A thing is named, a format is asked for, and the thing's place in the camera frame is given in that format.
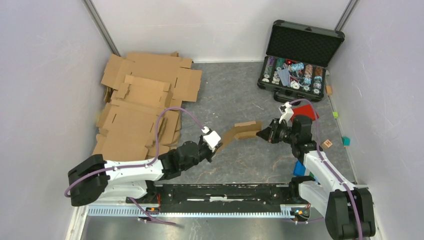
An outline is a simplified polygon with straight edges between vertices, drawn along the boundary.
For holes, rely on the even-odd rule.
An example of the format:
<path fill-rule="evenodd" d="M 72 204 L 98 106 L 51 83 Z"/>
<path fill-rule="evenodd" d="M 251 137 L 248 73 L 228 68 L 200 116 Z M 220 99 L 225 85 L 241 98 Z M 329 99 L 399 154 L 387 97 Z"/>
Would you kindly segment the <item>brown cardboard box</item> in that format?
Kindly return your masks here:
<path fill-rule="evenodd" d="M 222 145 L 217 152 L 226 148 L 233 140 L 243 140 L 256 138 L 257 133 L 262 130 L 262 121 L 249 121 L 236 123 L 231 129 L 226 131 L 221 138 Z"/>

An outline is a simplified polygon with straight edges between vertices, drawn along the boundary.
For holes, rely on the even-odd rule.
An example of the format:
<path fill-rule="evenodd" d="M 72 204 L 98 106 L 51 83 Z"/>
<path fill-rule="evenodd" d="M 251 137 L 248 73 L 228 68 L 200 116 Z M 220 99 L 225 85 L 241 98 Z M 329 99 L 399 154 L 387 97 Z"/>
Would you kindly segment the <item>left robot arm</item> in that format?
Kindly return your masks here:
<path fill-rule="evenodd" d="M 67 173 L 69 187 L 65 196 L 70 198 L 73 207 L 123 197 L 151 204 L 157 198 L 155 181 L 177 178 L 203 160 L 212 162 L 222 145 L 221 141 L 208 141 L 201 136 L 198 143 L 186 141 L 157 158 L 147 160 L 112 161 L 105 160 L 102 154 L 94 154 Z"/>

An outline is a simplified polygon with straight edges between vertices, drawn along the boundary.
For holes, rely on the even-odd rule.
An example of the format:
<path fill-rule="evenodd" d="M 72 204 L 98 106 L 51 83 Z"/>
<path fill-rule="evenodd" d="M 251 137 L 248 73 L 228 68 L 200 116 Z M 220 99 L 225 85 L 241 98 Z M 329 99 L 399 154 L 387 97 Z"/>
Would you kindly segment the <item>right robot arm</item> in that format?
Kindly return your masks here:
<path fill-rule="evenodd" d="M 288 126 L 275 118 L 257 136 L 269 143 L 290 145 L 293 156 L 311 176 L 296 176 L 290 181 L 289 199 L 295 204 L 310 203 L 324 218 L 333 240 L 361 240 L 373 237 L 375 223 L 372 194 L 348 181 L 332 165 L 323 149 L 312 139 L 313 120 L 297 115 Z"/>

